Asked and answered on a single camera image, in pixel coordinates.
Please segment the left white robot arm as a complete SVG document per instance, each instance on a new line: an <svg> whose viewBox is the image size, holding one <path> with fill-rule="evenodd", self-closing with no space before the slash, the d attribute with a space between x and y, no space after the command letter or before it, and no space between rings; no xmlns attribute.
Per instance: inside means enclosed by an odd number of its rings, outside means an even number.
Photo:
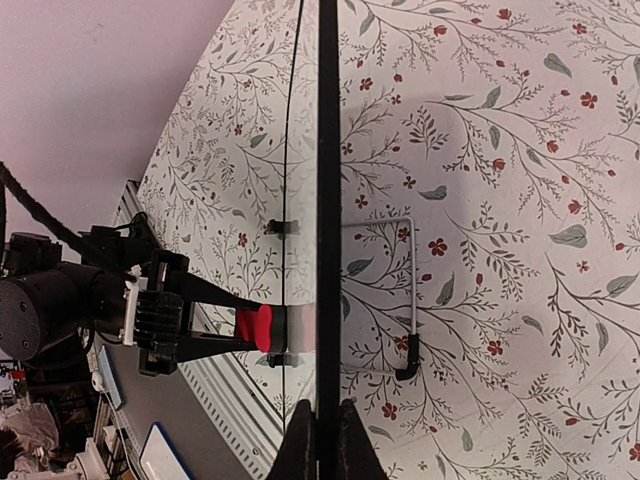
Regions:
<svg viewBox="0 0 640 480"><path fill-rule="evenodd" d="M189 271L186 256L164 250L145 224L94 226L80 237L134 279L89 259L62 260L46 236L16 233L5 247L1 349L38 369L77 363L85 350L65 341L86 328L139 350L138 370L169 375L184 362L281 347L274 309L239 298Z"/></svg>

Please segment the red whiteboard eraser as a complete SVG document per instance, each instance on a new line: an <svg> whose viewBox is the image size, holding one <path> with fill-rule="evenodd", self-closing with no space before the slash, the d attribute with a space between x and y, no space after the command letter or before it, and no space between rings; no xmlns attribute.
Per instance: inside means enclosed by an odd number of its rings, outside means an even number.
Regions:
<svg viewBox="0 0 640 480"><path fill-rule="evenodd" d="M286 308L263 304L257 311L237 310L234 335L262 353L284 352L288 342Z"/></svg>

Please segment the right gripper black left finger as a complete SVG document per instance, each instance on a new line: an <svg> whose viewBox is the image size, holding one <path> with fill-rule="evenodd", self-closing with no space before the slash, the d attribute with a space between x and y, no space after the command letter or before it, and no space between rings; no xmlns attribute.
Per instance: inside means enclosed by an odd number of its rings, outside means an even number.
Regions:
<svg viewBox="0 0 640 480"><path fill-rule="evenodd" d="M311 402L304 399L296 404L267 480L315 478L315 415Z"/></svg>

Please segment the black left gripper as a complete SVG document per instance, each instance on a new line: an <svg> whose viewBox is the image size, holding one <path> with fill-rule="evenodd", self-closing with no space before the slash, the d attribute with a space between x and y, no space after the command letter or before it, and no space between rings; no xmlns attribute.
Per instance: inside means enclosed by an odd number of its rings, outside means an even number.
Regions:
<svg viewBox="0 0 640 480"><path fill-rule="evenodd" d="M170 375L178 363L258 350L253 342L233 336L184 335L185 300L241 311L257 312L262 307L189 273L188 266L184 255L162 249L152 253L148 284L138 295L134 322L138 370L144 376Z"/></svg>

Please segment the aluminium front rail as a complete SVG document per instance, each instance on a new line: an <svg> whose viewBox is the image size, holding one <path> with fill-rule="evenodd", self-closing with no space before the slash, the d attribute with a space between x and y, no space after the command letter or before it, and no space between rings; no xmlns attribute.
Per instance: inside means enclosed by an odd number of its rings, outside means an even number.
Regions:
<svg viewBox="0 0 640 480"><path fill-rule="evenodd" d="M140 211L164 246L189 258L193 274L242 298L281 301L283 243L247 208L184 226L184 209L128 181L116 219ZM166 429L197 478L266 478L283 438L281 368L260 352L227 353L182 363L177 374L198 404L186 422Z"/></svg>

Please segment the white whiteboard black frame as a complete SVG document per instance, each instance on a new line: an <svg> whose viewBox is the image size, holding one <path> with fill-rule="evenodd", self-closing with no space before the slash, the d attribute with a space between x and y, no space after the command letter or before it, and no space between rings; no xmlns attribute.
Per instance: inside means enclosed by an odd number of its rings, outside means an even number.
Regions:
<svg viewBox="0 0 640 480"><path fill-rule="evenodd" d="M340 101L338 15L334 1L302 1L296 10L287 101L283 220L298 234L283 236L282 299L287 351L300 364L282 367L283 397L307 399L315 420L339 409L340 385Z"/></svg>

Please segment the black whiteboard stand foot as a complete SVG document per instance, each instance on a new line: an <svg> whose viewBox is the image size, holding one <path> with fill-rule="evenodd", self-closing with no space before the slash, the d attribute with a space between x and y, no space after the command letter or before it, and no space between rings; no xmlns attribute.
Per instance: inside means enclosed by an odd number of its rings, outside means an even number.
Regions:
<svg viewBox="0 0 640 480"><path fill-rule="evenodd" d="M294 235L300 231L300 225L298 220L275 220L271 219L266 225L266 233L270 235Z"/></svg>

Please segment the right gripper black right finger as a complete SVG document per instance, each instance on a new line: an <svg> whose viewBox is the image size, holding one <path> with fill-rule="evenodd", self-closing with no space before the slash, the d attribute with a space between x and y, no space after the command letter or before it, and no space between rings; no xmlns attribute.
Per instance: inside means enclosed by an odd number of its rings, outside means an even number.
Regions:
<svg viewBox="0 0 640 480"><path fill-rule="evenodd" d="M340 405L337 444L337 478L340 480L387 480L354 402Z"/></svg>

